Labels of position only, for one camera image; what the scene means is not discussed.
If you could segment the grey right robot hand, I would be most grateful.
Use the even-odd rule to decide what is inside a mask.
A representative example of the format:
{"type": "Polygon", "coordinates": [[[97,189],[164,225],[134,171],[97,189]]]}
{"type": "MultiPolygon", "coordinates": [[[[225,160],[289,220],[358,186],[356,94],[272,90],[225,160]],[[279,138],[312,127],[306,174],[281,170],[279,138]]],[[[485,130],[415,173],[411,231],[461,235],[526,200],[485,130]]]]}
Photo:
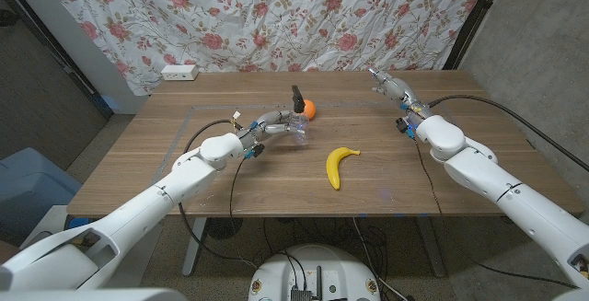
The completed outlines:
{"type": "Polygon", "coordinates": [[[375,80],[375,86],[372,90],[390,98],[408,116],[421,120],[433,116],[430,108],[420,101],[405,81],[375,68],[369,68],[368,71],[375,80]]]}

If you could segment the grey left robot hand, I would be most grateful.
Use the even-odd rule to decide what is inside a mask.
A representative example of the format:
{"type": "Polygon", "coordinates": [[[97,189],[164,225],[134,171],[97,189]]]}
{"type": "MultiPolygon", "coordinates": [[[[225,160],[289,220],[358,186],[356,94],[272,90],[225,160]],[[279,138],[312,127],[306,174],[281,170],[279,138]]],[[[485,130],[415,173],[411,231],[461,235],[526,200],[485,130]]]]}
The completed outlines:
{"type": "Polygon", "coordinates": [[[240,140],[244,148],[250,148],[274,135],[288,134],[297,143],[303,143],[307,139],[308,124],[309,120],[303,113],[292,110],[271,111],[255,120],[240,140]]]}

